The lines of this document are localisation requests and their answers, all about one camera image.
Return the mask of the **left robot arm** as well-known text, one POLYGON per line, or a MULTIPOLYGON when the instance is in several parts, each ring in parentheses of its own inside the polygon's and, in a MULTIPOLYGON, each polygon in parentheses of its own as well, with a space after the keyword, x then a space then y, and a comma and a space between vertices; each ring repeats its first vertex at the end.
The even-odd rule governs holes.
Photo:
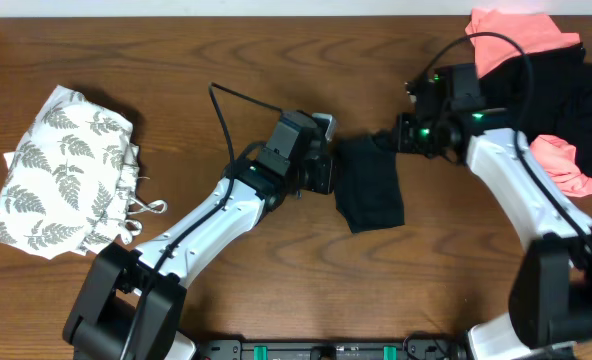
POLYGON ((192 359, 180 328, 187 290, 233 240, 289 194, 332 190, 326 140, 250 144, 233 156, 212 193, 133 250, 112 243, 95 258, 63 329, 78 359, 192 359))

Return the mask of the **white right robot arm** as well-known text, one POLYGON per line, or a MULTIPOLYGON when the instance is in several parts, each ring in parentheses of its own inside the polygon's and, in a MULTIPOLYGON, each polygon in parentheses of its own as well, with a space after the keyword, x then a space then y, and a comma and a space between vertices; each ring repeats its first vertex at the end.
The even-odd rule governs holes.
POLYGON ((592 219, 553 183, 501 110, 403 113, 392 142, 428 158, 454 151, 491 191, 525 250, 507 313, 471 328, 471 359, 561 359, 592 340, 592 219))

